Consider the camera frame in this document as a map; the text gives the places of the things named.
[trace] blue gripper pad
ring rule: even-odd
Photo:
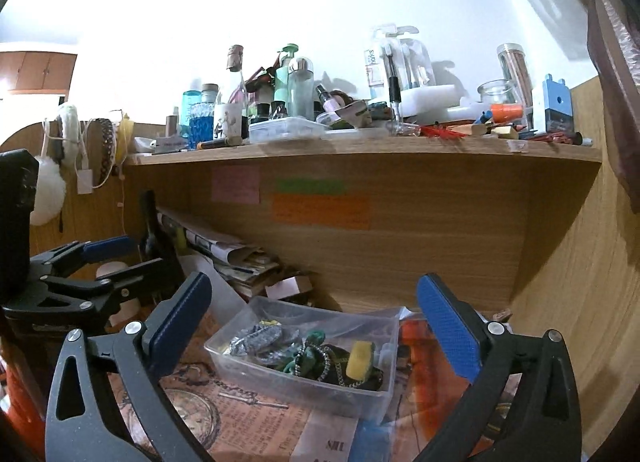
[[[82,247],[82,261],[97,264],[104,260],[125,256],[136,250],[135,241],[127,235],[107,238],[99,242],[87,242]]]
[[[474,382],[482,368],[484,325],[476,311],[459,301],[437,274],[418,281],[418,304],[457,376]]]
[[[193,272],[171,299],[158,304],[142,338],[150,375],[160,379],[174,371],[210,303],[211,282]]]

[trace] orange cap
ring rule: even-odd
[[[491,105],[491,113],[495,123],[513,121],[522,117],[522,105]]]

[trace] silver screw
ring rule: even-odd
[[[487,325],[487,328],[491,334],[494,336],[499,336],[500,334],[504,334],[504,326],[497,321],[492,321]]]
[[[548,332],[549,339],[551,339],[554,343],[559,343],[562,341],[562,334],[557,330],[550,330]]]
[[[82,331],[79,328],[74,328],[69,334],[66,335],[66,338],[69,341],[75,341],[82,335]]]
[[[127,323],[127,326],[124,327],[124,331],[127,334],[137,334],[142,330],[142,323],[140,321],[132,321],[131,323]]]

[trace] green sticky note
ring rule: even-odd
[[[338,178],[279,178],[276,181],[277,193],[303,195],[344,195],[347,193],[344,182]]]

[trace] pink sticky note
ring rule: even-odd
[[[260,203],[260,166],[217,166],[212,170],[211,200]]]

